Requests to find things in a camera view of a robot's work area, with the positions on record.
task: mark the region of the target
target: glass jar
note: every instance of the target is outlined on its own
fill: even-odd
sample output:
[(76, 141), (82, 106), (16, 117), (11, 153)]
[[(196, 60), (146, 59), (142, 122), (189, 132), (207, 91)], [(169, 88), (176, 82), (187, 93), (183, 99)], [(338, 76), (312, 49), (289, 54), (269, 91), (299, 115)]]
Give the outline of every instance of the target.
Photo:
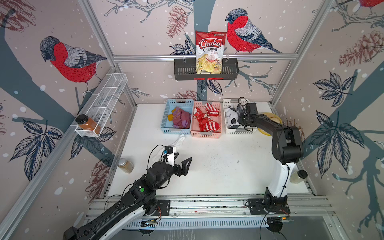
[(297, 172), (294, 172), (291, 174), (291, 177), (289, 178), (289, 181), (291, 183), (299, 183), (304, 181), (308, 177), (308, 174), (305, 170), (299, 170)]
[(85, 114), (77, 116), (75, 121), (83, 130), (95, 131), (97, 135), (99, 135), (101, 131), (101, 127), (92, 118)]
[(119, 159), (119, 168), (124, 172), (131, 173), (134, 167), (135, 166), (131, 163), (131, 161), (123, 157)]

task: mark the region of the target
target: black jar lid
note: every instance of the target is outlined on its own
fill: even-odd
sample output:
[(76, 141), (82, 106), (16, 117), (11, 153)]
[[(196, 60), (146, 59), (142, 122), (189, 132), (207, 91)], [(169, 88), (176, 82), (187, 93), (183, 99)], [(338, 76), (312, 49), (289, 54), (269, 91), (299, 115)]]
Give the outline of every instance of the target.
[(88, 121), (88, 116), (85, 114), (81, 114), (76, 117), (75, 121), (77, 122), (77, 124), (84, 124)]
[(299, 177), (303, 179), (306, 179), (308, 177), (308, 173), (305, 170), (299, 170), (297, 172), (297, 175), (299, 175)]

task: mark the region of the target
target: wall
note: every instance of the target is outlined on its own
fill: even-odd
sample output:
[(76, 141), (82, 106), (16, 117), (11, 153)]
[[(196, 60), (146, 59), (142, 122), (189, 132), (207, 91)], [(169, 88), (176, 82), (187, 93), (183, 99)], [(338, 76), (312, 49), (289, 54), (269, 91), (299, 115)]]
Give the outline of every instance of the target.
[(350, 239), (383, 239), (380, 2), (373, 14), (357, 2), (335, 3), (276, 106), (286, 123), (305, 133), (304, 168)]
[[(6, 0), (0, 21), (3, 220), (110, 66), (77, 1)], [(48, 36), (57, 42), (45, 42)], [(58, 239), (81, 222), (101, 193), (131, 113), (123, 94), (99, 139), (74, 139), (14, 239)]]
[[(320, 3), (321, 0), (273, 0), (257, 4), (251, 0), (91, 2), (114, 55), (195, 54), (195, 31), (227, 31), (226, 16), (237, 8), (247, 11), (249, 19), (273, 48), (294, 53)], [(235, 53), (237, 44), (230, 45), (227, 39), (224, 53)], [(253, 53), (273, 51), (256, 49)], [(289, 61), (240, 61), (240, 73), (235, 81), (208, 82), (176, 82), (172, 77), (173, 62), (121, 63), (120, 66), (130, 76), (136, 102), (162, 103), (174, 96), (214, 101), (244, 96), (252, 101), (270, 101), (288, 64)]]

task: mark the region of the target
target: red bird breast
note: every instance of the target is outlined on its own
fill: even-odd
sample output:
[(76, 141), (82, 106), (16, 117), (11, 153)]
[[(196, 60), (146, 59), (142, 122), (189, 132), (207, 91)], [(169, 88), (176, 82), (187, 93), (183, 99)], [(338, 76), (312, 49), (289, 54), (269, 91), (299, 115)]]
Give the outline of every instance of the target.
[(228, 23), (227, 38), (229, 44), (234, 47), (237, 51), (252, 52), (260, 45), (243, 41), (235, 32), (235, 29), (242, 28), (248, 21), (247, 16), (238, 17), (233, 24)]
[(64, 64), (68, 57), (67, 49), (63, 43), (58, 43), (54, 47), (56, 61), (51, 61), (52, 65), (68, 80), (76, 83), (86, 83), (96, 73), (96, 63), (83, 68), (70, 68)]

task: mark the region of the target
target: painted bird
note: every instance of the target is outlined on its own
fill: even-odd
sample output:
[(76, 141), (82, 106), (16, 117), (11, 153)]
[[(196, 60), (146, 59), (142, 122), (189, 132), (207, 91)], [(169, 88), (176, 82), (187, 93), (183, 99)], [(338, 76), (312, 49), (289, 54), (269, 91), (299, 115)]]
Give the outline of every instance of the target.
[(282, 53), (274, 49), (265, 39), (261, 30), (248, 18), (248, 13), (244, 9), (233, 9), (225, 20), (228, 21), (228, 42), (236, 49), (235, 53), (239, 51), (251, 53), (255, 49), (270, 49), (276, 53)]
[(88, 91), (88, 81), (93, 75), (96, 75), (98, 64), (107, 59), (101, 55), (90, 53), (84, 48), (71, 47), (52, 36), (42, 40), (40, 51), (44, 61), (50, 60), (52, 65), (66, 79), (75, 83), (87, 84), (87, 90), (83, 92), (83, 97), (86, 93), (92, 93)]

